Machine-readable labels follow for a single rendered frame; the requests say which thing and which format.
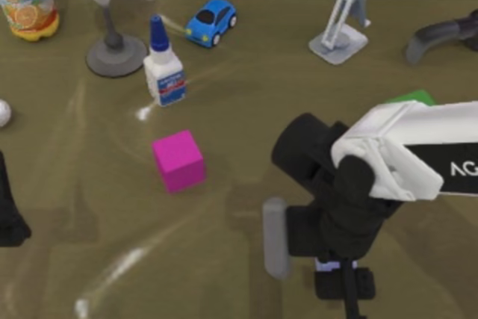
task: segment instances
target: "white ball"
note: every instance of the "white ball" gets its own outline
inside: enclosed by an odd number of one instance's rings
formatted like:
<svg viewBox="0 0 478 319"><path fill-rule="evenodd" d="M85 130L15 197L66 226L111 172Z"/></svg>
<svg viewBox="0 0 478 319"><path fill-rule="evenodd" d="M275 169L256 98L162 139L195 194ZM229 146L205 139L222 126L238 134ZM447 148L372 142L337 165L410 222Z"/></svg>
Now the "white ball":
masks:
<svg viewBox="0 0 478 319"><path fill-rule="evenodd" d="M0 100L0 127L8 124L12 117L12 109L5 100Z"/></svg>

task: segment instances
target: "pink cube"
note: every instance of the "pink cube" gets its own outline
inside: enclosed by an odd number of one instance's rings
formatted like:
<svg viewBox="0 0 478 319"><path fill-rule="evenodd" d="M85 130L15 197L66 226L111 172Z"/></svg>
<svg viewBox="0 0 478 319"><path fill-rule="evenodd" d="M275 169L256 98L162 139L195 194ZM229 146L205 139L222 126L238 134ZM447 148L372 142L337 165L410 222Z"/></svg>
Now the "pink cube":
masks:
<svg viewBox="0 0 478 319"><path fill-rule="evenodd" d="M152 150L168 192L178 192L205 180L204 159L188 130L155 141Z"/></svg>

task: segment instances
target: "toy car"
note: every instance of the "toy car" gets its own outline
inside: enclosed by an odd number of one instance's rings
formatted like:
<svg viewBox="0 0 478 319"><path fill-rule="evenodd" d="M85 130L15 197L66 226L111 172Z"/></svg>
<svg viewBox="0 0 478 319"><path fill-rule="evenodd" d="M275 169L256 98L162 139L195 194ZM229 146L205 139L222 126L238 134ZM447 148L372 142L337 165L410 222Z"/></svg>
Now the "toy car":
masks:
<svg viewBox="0 0 478 319"><path fill-rule="evenodd" d="M186 38L206 48L219 44L221 37L235 27L236 9L227 0L210 0L186 26Z"/></svg>

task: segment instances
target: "yellow jar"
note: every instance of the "yellow jar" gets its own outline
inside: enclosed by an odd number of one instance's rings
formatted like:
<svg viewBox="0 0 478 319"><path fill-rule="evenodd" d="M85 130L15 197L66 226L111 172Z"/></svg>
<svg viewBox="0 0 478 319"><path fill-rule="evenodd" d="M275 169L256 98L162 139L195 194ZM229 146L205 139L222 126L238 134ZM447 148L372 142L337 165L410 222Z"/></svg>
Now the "yellow jar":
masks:
<svg viewBox="0 0 478 319"><path fill-rule="evenodd" d="M52 36L60 19L54 0L0 0L10 29L27 41Z"/></svg>

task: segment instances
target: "green cube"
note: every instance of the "green cube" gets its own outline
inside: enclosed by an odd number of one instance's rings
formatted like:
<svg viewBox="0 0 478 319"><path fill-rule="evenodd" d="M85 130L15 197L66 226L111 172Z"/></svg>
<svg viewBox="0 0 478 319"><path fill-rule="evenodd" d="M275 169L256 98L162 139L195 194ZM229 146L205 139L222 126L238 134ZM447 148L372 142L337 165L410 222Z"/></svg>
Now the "green cube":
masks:
<svg viewBox="0 0 478 319"><path fill-rule="evenodd" d="M388 100L385 103L391 104L393 102L404 102L404 101L413 101L413 100L422 102L428 106L436 105L435 100L425 90L417 90L417 91L414 91L413 93L407 93L406 95L398 96L395 99Z"/></svg>

